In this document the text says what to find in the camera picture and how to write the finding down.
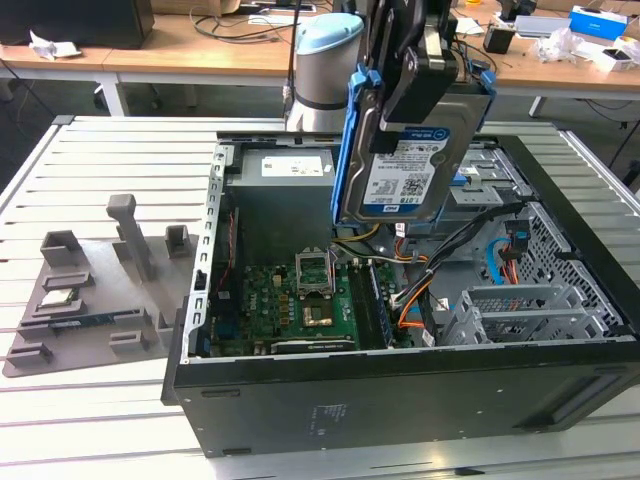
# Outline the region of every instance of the black box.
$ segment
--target black box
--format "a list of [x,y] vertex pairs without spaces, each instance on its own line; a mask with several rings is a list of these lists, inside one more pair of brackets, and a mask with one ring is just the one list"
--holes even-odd
[[140,48],[153,28],[150,0],[0,0],[0,42],[26,45],[29,30],[79,47]]
[[507,53],[515,33],[515,30],[511,28],[499,28],[490,25],[489,31],[484,37],[484,42],[482,42],[482,47],[489,53]]

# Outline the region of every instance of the wooden desk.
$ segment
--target wooden desk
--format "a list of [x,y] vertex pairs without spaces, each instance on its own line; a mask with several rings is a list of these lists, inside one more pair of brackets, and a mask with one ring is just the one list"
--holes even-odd
[[[228,25],[238,18],[225,18]],[[213,27],[203,23],[203,27]],[[264,25],[221,28],[220,35],[266,30]],[[287,41],[291,29],[278,33]],[[100,83],[111,115],[127,115],[123,83],[172,83],[187,88],[187,103],[195,103],[194,84],[281,86],[287,74],[289,44],[278,41],[242,45],[226,43],[195,31],[187,15],[156,15],[153,32],[140,50],[81,48],[83,55],[54,62],[39,58],[26,46],[4,47],[2,58],[21,77]],[[12,74],[0,65],[0,78]]]
[[[238,21],[227,20],[229,25]],[[213,21],[202,27],[211,29]],[[236,25],[220,28],[219,35],[237,36],[270,28],[264,25]],[[278,33],[288,41],[291,29]],[[278,41],[254,45],[227,43],[202,35],[193,28],[188,15],[156,15],[153,32],[141,50],[111,50],[103,68],[112,72],[189,73],[208,75],[279,77],[287,74],[289,44]]]
[[[486,25],[497,9],[496,2],[486,0],[479,6],[460,7],[457,12]],[[545,11],[536,14],[566,15]],[[225,18],[225,24],[232,22],[231,18]],[[223,28],[220,34],[240,35],[266,28],[240,24]],[[291,29],[283,29],[280,34],[289,39]],[[482,49],[483,38],[468,35],[465,40]],[[578,59],[576,65],[543,64],[529,53],[532,42],[514,38],[506,55],[492,54],[498,65],[498,93],[536,96],[530,111],[532,116],[546,97],[640,100],[638,70],[606,74],[582,59]],[[127,114],[122,83],[279,87],[286,76],[289,59],[289,45],[282,40],[258,45],[225,43],[197,33],[186,15],[156,15],[154,31],[141,50],[82,48],[82,51],[82,57],[55,62],[37,58],[27,47],[4,47],[2,56],[22,78],[102,84],[112,115]],[[472,56],[481,57],[475,52]],[[0,66],[2,77],[10,78],[11,74]]]
[[82,48],[82,55],[78,57],[58,58],[52,62],[40,58],[27,46],[3,46],[0,48],[0,58],[11,68],[100,71],[110,52],[110,48]]
[[[464,6],[456,9],[458,17],[468,16],[482,27],[490,21],[495,22],[493,13],[498,10],[496,2],[486,0],[477,6]],[[536,10],[536,15],[566,17],[565,12]],[[484,35],[467,35],[464,38],[469,45],[482,48]],[[537,96],[534,107],[529,111],[536,116],[546,97],[589,98],[611,100],[640,100],[640,74],[638,70],[626,72],[601,72],[582,58],[575,64],[567,61],[542,63],[529,52],[534,40],[513,37],[509,51],[505,55],[489,54],[498,66],[496,90],[499,94]],[[473,58],[482,59],[482,55],[470,51]]]

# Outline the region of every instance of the plastic bag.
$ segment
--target plastic bag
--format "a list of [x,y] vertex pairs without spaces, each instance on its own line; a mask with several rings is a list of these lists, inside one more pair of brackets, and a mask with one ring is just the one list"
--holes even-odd
[[571,52],[582,42],[582,38],[573,35],[569,28],[564,27],[555,30],[549,38],[537,39],[531,46],[531,52],[543,63],[558,60],[576,63],[576,57]]

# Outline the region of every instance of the motherboard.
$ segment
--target motherboard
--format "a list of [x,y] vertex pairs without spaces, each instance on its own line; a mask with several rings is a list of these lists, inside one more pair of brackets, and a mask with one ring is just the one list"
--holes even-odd
[[[359,302],[352,298],[350,281],[354,267],[330,260],[325,263],[327,252],[305,255],[300,254],[296,264],[244,267],[238,315],[219,317],[212,328],[215,356],[362,347],[356,321]],[[396,288],[394,272],[389,265],[373,268],[379,300],[386,308]]]

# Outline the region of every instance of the floor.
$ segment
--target floor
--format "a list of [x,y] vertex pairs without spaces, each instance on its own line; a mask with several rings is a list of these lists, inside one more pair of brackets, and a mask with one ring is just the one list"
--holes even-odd
[[[25,88],[13,81],[13,101],[0,104],[0,190],[29,155],[51,122],[50,115],[29,95]],[[33,85],[36,94],[55,114],[106,115],[93,104],[95,85],[86,82],[38,81]],[[255,87],[197,86],[199,105],[188,108],[184,89],[179,85],[157,86],[163,102],[160,110],[151,106],[152,95],[146,85],[127,85],[127,100],[132,115],[144,116],[218,116],[218,117],[279,117],[282,114],[281,91]],[[527,112],[530,97],[498,97],[489,114],[490,120],[530,121]],[[559,128],[573,130],[578,137],[605,163],[612,158],[633,122],[640,119],[640,102],[624,106],[626,102],[599,102],[607,108],[584,101],[554,99],[545,105],[538,121],[553,122]],[[628,120],[628,129],[620,129],[620,122],[598,115],[593,109],[615,120]],[[624,175],[632,160],[640,161],[640,130],[631,138],[619,156],[614,172]]]

